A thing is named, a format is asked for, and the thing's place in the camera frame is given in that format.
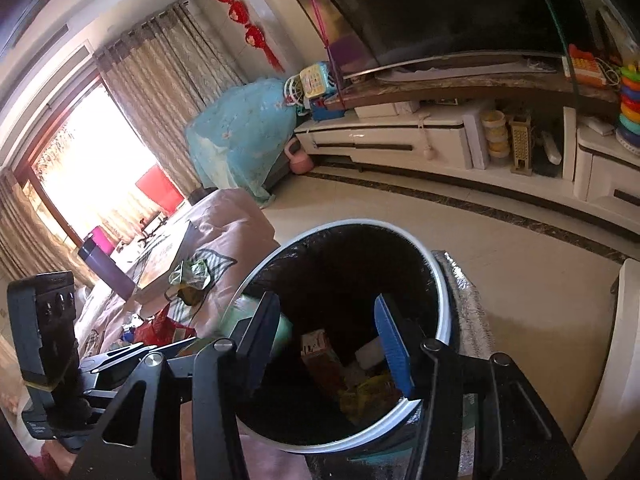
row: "black drawer handle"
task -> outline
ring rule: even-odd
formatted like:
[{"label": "black drawer handle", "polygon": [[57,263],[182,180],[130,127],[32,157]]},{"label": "black drawer handle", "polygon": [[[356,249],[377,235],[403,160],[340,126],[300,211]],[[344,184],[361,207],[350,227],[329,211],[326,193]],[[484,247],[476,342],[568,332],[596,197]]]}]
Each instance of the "black drawer handle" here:
[{"label": "black drawer handle", "polygon": [[637,205],[638,207],[640,207],[640,198],[638,198],[637,196],[633,196],[619,189],[613,190],[613,196],[619,198],[620,200],[624,200],[625,202],[629,202],[632,205]]}]

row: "air vent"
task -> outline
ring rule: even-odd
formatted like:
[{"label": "air vent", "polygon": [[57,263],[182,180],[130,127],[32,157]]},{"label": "air vent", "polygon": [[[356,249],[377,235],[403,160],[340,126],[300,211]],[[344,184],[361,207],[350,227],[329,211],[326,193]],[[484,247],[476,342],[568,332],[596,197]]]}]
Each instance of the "air vent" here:
[{"label": "air vent", "polygon": [[5,94],[2,96],[2,98],[0,98],[0,111],[2,111],[2,109],[4,108],[4,106],[6,105],[7,101],[11,98],[12,94],[14,94],[15,89],[18,88],[18,86],[20,85],[20,83],[22,82],[22,80],[27,77],[27,74],[31,71],[31,69],[36,66],[36,63],[39,62],[39,60],[42,59],[42,57],[51,49],[51,47],[60,39],[62,38],[62,36],[64,36],[66,33],[69,32],[69,28],[65,25],[63,25],[62,27],[60,27],[54,34],[53,36],[51,36],[48,40],[47,43],[45,43],[39,51],[36,52],[35,56],[33,56],[29,62],[24,66],[24,68],[22,70],[20,70],[20,73],[15,77],[14,81],[11,83],[11,86],[9,86],[9,88],[7,89],[7,91],[5,92]]}]

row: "small box in trash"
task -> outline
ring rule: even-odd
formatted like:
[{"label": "small box in trash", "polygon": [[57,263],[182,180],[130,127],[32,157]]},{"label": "small box in trash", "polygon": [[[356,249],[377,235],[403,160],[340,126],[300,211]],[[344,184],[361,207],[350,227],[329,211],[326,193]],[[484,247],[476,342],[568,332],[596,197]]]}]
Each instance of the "small box in trash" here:
[{"label": "small box in trash", "polygon": [[300,357],[318,387],[333,399],[345,390],[342,364],[331,348],[324,329],[314,330],[301,338]]}]

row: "tile floor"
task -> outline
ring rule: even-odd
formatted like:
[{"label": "tile floor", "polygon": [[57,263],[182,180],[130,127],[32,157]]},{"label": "tile floor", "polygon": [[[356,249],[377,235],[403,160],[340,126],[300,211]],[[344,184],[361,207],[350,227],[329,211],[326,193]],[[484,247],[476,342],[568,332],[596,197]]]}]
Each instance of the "tile floor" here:
[{"label": "tile floor", "polygon": [[[353,170],[318,171],[364,178]],[[366,178],[471,201],[475,194],[487,205],[601,236],[598,241],[608,240],[626,254],[638,251],[592,226],[510,199],[406,177],[367,173]],[[478,288],[496,350],[516,359],[565,435],[575,438],[604,368],[614,314],[609,289],[619,264],[519,226],[382,190],[292,176],[275,193],[264,213],[281,243],[326,222],[365,217],[396,224],[427,248],[449,251]]]}]

